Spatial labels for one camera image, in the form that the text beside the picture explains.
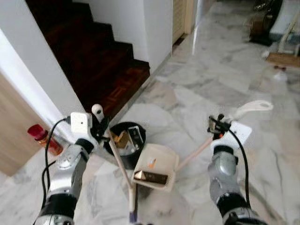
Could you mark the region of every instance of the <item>white dustpan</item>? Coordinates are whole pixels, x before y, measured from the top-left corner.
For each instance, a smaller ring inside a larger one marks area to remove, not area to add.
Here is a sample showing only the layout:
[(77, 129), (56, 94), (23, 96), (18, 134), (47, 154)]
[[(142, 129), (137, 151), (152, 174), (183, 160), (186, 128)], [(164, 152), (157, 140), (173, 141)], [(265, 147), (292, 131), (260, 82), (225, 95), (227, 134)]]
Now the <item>white dustpan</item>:
[[(179, 155), (172, 149), (158, 144), (146, 144), (140, 158), (136, 164), (131, 181), (149, 188), (170, 192), (175, 182), (175, 168), (179, 164)], [(134, 175), (137, 171), (146, 171), (167, 175), (165, 185), (142, 180), (135, 180)]]

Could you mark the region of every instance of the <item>black trash bin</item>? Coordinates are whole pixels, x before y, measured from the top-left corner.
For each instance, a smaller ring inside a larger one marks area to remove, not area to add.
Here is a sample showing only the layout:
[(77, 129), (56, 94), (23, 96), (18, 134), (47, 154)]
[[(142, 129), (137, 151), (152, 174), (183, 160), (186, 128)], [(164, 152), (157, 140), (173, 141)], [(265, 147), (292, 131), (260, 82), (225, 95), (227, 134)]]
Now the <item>black trash bin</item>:
[[(111, 131), (116, 134), (120, 135), (122, 131), (127, 130), (130, 127), (135, 127), (138, 126), (140, 129), (141, 137), (143, 140), (143, 144), (139, 146), (139, 150), (136, 150), (134, 153), (126, 156), (121, 156), (122, 162), (125, 166), (126, 169), (128, 170), (134, 170), (135, 166), (137, 164), (137, 161), (139, 160), (140, 154), (144, 148), (145, 141), (146, 141), (146, 130), (139, 124), (134, 123), (134, 122), (123, 122), (123, 123), (118, 123), (117, 125), (111, 127)], [(109, 143), (105, 142), (104, 147), (106, 148), (107, 152), (111, 155), (113, 155), (113, 151), (111, 147), (109, 146)]]

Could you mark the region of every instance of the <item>white wall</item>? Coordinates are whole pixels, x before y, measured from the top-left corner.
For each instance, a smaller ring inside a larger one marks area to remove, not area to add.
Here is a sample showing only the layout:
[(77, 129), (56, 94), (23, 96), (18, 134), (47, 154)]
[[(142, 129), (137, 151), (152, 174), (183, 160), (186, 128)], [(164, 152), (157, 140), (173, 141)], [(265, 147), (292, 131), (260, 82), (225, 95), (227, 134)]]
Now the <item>white wall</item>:
[(133, 44), (134, 56), (149, 61), (142, 0), (74, 0), (89, 3), (93, 19), (112, 25), (116, 41)]
[(144, 0), (146, 39), (151, 72), (172, 50), (173, 0)]
[(135, 59), (149, 62), (151, 73), (172, 51), (173, 0), (74, 1), (89, 3), (94, 21), (111, 24), (116, 41), (133, 44)]
[(0, 70), (49, 125), (84, 111), (24, 0), (0, 0)]

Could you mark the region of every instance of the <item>staircase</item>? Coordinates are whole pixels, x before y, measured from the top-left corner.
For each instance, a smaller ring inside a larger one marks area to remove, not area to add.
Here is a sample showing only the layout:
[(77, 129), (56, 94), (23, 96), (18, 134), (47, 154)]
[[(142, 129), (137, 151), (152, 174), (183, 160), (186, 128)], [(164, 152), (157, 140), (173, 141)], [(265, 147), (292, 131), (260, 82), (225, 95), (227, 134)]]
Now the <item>staircase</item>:
[(114, 117), (149, 77), (149, 64), (114, 41), (111, 25), (94, 22), (88, 4), (26, 2), (84, 109), (100, 103)]

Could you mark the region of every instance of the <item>red bottle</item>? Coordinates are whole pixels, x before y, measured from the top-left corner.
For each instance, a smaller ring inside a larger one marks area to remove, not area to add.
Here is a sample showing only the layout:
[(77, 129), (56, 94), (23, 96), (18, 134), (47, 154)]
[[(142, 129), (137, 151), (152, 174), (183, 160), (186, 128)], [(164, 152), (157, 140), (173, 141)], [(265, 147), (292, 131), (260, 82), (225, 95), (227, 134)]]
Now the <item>red bottle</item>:
[[(42, 147), (46, 147), (47, 141), (49, 139), (48, 131), (43, 129), (39, 124), (30, 127), (27, 130), (27, 133), (33, 136), (34, 140), (36, 140)], [(57, 156), (62, 152), (62, 150), (63, 147), (59, 143), (57, 143), (54, 138), (51, 138), (48, 151)]]

